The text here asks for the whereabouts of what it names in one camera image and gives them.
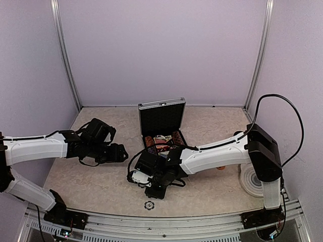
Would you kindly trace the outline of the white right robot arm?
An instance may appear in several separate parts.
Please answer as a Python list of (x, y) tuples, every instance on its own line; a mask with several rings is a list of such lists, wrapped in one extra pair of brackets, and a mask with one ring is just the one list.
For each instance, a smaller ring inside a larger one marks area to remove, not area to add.
[(186, 146), (172, 143), (166, 157), (154, 155), (147, 146), (133, 158), (134, 170), (127, 171), (130, 183), (145, 187), (149, 198), (163, 199), (169, 186), (185, 186), (184, 177), (228, 165), (241, 167), (240, 181), (246, 192), (263, 198), (258, 213), (261, 223), (268, 224), (278, 215), (281, 205), (282, 165), (277, 142), (256, 124), (222, 141)]

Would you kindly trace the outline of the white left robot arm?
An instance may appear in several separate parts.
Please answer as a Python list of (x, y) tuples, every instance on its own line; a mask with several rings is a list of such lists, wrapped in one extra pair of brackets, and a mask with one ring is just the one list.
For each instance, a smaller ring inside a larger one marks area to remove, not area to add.
[(18, 163), (49, 158), (94, 159), (96, 165), (122, 163), (128, 157), (124, 145), (113, 142), (116, 129), (93, 118), (78, 130), (54, 131), (32, 137), (1, 136), (1, 192), (28, 201), (50, 213), (59, 224), (71, 219), (61, 196), (46, 190), (12, 169)]

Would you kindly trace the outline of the aluminium poker chip case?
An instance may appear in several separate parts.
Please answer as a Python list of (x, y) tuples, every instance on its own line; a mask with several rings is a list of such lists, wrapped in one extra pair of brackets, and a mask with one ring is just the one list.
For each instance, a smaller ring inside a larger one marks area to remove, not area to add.
[(141, 136), (147, 152), (166, 157), (176, 144), (173, 141), (169, 145), (155, 144), (155, 148), (147, 148), (144, 140), (146, 136), (169, 136), (178, 131), (185, 145), (187, 144), (181, 133), (185, 105), (186, 100), (183, 97), (138, 104)]

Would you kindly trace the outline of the single black white chip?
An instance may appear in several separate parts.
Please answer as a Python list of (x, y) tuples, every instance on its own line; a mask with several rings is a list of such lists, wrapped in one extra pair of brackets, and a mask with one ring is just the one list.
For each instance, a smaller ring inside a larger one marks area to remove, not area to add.
[(144, 203), (144, 208), (148, 211), (152, 210), (155, 208), (155, 204), (152, 201), (147, 201)]

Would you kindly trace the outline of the red playing card deck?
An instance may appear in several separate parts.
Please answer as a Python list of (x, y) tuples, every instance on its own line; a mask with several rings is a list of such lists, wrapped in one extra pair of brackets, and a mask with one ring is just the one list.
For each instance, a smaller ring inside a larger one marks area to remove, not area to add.
[(163, 136), (163, 135), (157, 135), (153, 138), (154, 143), (157, 145), (169, 145), (173, 143), (173, 137), (171, 135), (169, 136)]

